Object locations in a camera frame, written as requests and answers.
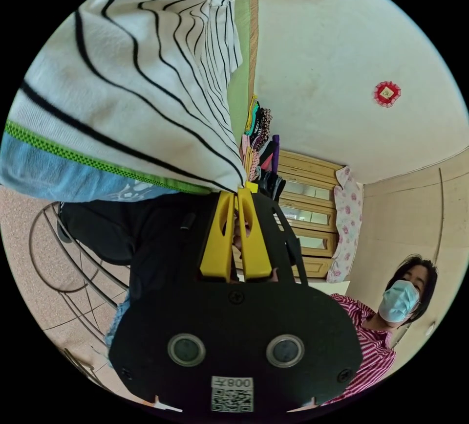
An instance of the human hand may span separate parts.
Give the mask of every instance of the human hand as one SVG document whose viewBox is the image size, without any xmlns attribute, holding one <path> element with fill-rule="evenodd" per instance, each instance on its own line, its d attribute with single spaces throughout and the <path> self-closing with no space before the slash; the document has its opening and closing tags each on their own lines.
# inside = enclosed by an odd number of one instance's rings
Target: human hand
<svg viewBox="0 0 469 424">
<path fill-rule="evenodd" d="M 244 223 L 246 226 L 246 236 L 249 236 L 251 233 L 251 229 L 249 228 L 249 224 L 247 222 Z M 239 222 L 239 217 L 236 217 L 234 220 L 234 236 L 233 236 L 233 245 L 241 251 L 241 225 Z"/>
<path fill-rule="evenodd" d="M 246 226 L 246 235 L 249 236 L 251 233 L 251 230 L 249 228 L 249 224 L 245 222 Z M 236 217 L 234 221 L 234 236 L 233 236 L 233 245 L 236 246 L 236 248 L 241 251 L 241 225 L 239 223 L 239 218 Z M 267 281 L 267 282 L 278 282 L 278 276 L 277 276 L 277 268 L 274 268 L 272 270 L 272 277 Z M 238 281 L 230 281 L 231 284 L 240 284 Z"/>
</svg>

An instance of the red striped shirt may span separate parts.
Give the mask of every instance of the red striped shirt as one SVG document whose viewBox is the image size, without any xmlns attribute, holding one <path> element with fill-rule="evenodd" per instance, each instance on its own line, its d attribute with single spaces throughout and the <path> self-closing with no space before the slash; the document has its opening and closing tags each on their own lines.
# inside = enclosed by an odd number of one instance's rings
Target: red striped shirt
<svg viewBox="0 0 469 424">
<path fill-rule="evenodd" d="M 396 357 L 396 353 L 389 347 L 391 338 L 389 331 L 373 331 L 363 328 L 363 323 L 375 315 L 371 308 L 345 295 L 335 293 L 331 297 L 337 300 L 347 311 L 357 329 L 358 339 L 362 347 L 363 362 L 344 393 L 323 403 L 323 406 L 348 398 L 379 382 L 391 368 Z"/>
</svg>

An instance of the green trim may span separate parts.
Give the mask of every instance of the green trim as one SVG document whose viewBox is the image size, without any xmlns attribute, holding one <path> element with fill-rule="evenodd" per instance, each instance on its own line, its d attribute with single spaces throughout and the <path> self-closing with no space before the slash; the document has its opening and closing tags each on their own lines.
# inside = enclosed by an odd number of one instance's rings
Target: green trim
<svg viewBox="0 0 469 424">
<path fill-rule="evenodd" d="M 48 140 L 41 135 L 38 135 L 28 129 L 25 129 L 23 126 L 7 120 L 5 125 L 5 132 L 10 134 L 13 138 L 25 142 L 26 144 L 31 145 L 40 150 L 44 150 L 52 155 L 61 156 L 67 160 L 81 163 L 82 165 L 87 165 L 97 170 L 106 171 L 108 173 L 113 173 L 115 175 L 123 176 L 125 178 L 132 178 L 144 183 L 155 184 L 167 189 L 173 189 L 182 193 L 189 194 L 209 194 L 210 189 L 203 186 L 197 186 L 195 184 L 184 183 L 176 179 L 171 178 L 162 178 L 155 175 L 150 175 L 148 173 L 141 173 L 130 168 L 122 167 L 115 165 L 114 163 L 109 163 L 98 158 L 92 158 L 86 155 L 83 155 L 74 150 L 70 150 L 62 145 L 56 144 L 51 140 Z"/>
</svg>

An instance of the black hair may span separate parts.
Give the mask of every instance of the black hair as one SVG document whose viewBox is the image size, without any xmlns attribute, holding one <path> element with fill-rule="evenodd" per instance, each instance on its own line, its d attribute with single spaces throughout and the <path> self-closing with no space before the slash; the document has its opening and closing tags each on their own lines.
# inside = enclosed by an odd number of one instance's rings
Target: black hair
<svg viewBox="0 0 469 424">
<path fill-rule="evenodd" d="M 397 268 L 392 279 L 387 283 L 386 290 L 391 288 L 391 286 L 398 281 L 399 279 L 403 279 L 404 275 L 412 269 L 414 266 L 423 266 L 428 271 L 428 280 L 425 284 L 424 293 L 422 295 L 422 299 L 420 300 L 420 304 L 413 313 L 412 317 L 409 318 L 403 325 L 413 323 L 414 321 L 418 320 L 427 310 L 430 300 L 433 296 L 433 292 L 435 292 L 436 281 L 438 279 L 438 269 L 437 267 L 430 261 L 429 259 L 423 259 L 420 254 L 412 254 L 405 258 L 402 263 Z"/>
</svg>

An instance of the red decoration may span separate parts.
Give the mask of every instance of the red decoration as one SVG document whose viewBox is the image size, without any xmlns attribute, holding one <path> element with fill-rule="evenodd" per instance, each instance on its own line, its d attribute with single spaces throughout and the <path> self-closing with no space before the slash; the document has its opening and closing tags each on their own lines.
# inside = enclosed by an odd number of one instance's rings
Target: red decoration
<svg viewBox="0 0 469 424">
<path fill-rule="evenodd" d="M 381 82 L 374 91 L 375 101 L 385 108 L 390 108 L 401 96 L 401 89 L 393 82 Z"/>
</svg>

